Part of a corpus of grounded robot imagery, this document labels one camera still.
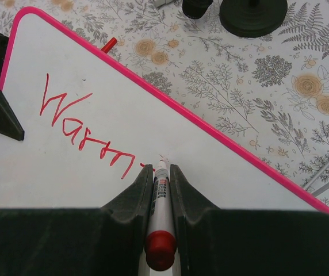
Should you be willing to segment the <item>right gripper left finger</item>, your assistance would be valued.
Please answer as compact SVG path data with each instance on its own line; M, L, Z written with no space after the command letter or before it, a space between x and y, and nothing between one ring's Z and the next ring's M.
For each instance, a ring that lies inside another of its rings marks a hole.
M152 166L93 209L0 209L0 275L148 275Z

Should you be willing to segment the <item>red marker cap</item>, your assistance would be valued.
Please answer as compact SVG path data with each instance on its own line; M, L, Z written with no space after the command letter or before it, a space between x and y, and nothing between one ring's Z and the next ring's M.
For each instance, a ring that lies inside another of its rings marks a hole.
M102 48L101 51L108 53L117 44L117 39L112 37Z

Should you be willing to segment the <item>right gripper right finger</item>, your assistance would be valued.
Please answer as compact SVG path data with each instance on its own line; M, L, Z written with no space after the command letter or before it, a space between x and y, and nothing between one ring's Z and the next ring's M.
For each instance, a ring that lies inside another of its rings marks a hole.
M329 275L329 215L220 209L170 169L174 275Z

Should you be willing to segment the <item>white whiteboard marker pen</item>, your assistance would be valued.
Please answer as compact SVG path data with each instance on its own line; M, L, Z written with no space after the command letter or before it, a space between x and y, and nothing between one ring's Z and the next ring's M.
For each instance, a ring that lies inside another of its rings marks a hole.
M154 171L154 190L144 250L148 266L155 271L169 269L175 259L177 241L167 163L160 160Z

